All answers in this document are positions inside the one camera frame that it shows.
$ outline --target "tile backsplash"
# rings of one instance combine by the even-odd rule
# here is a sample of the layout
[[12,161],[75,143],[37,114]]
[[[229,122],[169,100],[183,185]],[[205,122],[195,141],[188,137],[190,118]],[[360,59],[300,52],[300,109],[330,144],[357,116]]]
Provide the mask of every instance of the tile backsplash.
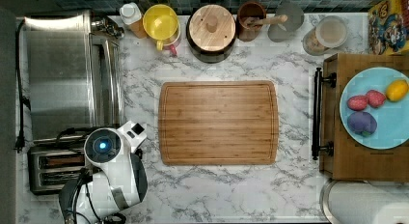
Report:
[[[155,4],[166,4],[177,14],[192,14],[198,8],[217,4],[236,14],[241,4],[250,0],[54,0],[64,10],[91,8],[97,12],[115,14],[119,8],[129,2],[135,2],[144,12]],[[260,2],[269,14],[283,2],[298,4],[305,13],[351,13],[366,12],[382,0],[255,0]]]

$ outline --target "bottle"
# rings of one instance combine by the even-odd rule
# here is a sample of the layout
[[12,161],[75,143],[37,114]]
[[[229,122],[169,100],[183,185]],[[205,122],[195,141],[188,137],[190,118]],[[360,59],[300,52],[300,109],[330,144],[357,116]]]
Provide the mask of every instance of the bottle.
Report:
[[128,26],[137,38],[142,39],[147,36],[141,11],[135,3],[124,4],[120,9],[120,14],[123,23]]

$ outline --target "wooden cabinet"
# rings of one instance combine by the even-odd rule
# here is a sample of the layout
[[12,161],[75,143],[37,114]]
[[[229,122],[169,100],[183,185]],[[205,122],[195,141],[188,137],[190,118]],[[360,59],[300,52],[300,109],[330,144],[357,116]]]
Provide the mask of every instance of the wooden cabinet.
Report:
[[335,88],[322,84],[320,145],[332,141],[334,155],[319,153],[320,170],[336,180],[409,182],[409,141],[389,150],[370,149],[356,142],[341,122],[343,89],[357,73],[373,67],[392,68],[409,75],[409,57],[340,53],[324,61],[323,77],[335,72],[337,82]]

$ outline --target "wooden spoon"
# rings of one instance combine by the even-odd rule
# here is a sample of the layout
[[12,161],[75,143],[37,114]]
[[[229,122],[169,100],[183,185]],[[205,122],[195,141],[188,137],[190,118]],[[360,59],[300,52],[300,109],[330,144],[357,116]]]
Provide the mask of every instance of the wooden spoon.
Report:
[[258,17],[247,17],[246,20],[244,20],[244,24],[247,25],[248,27],[254,27],[257,25],[263,25],[263,24],[279,24],[279,23],[284,23],[288,17],[285,14],[278,15],[278,16],[273,16],[269,18],[264,18],[264,19],[259,19]]

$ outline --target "toaster oven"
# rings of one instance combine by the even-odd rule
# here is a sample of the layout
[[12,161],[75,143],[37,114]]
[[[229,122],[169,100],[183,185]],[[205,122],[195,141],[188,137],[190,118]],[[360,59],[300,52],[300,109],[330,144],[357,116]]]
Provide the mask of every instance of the toaster oven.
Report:
[[123,28],[90,10],[30,15],[25,24],[35,143],[69,127],[122,125]]

